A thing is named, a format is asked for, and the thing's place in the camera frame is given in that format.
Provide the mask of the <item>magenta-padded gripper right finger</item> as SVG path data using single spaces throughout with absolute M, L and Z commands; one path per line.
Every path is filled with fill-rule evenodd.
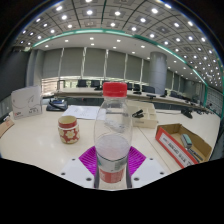
M 136 148 L 130 148 L 126 168 L 126 183 L 128 188 L 143 187 L 166 175 L 167 172 L 156 159 L 147 158 Z

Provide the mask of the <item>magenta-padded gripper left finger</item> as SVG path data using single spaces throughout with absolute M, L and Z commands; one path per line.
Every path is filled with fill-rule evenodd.
M 87 149 L 80 157 L 71 159 L 61 170 L 60 177 L 84 188 L 93 188 L 97 171 L 95 147 Z

